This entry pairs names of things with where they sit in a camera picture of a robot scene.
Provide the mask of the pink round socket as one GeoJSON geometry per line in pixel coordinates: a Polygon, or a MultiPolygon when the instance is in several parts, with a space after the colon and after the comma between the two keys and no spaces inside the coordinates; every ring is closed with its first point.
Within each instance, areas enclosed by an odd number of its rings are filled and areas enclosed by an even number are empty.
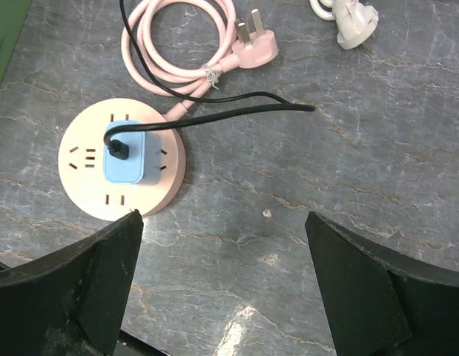
{"type": "Polygon", "coordinates": [[[62,138],[58,167],[63,188],[85,213],[114,221],[131,210],[155,214],[179,191],[186,155],[177,131],[126,132],[113,138],[128,147],[128,158],[110,155],[104,135],[111,128],[164,122],[151,106],[115,98],[84,109],[62,138]]]}

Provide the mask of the blue charger plug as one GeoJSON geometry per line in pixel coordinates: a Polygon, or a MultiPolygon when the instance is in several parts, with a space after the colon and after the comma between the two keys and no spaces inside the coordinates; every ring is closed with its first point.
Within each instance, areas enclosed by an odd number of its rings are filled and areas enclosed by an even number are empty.
{"type": "Polygon", "coordinates": [[[120,185],[156,185],[161,179],[162,139],[153,132],[125,132],[112,136],[129,148],[126,160],[104,149],[104,178],[120,185]]]}

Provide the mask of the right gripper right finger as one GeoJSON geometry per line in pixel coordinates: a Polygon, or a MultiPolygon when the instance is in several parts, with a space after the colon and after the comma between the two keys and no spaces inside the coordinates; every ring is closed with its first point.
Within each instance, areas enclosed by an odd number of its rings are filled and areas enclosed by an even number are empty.
{"type": "Polygon", "coordinates": [[[459,355],[459,272],[312,211],[305,223],[338,355],[459,355]]]}

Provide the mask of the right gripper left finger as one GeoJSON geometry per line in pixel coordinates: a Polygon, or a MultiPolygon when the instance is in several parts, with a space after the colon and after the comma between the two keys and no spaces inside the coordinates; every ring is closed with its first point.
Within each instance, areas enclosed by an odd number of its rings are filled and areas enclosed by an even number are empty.
{"type": "Polygon", "coordinates": [[[0,355],[112,355],[142,232],[134,210],[89,237],[0,271],[0,355]]]}

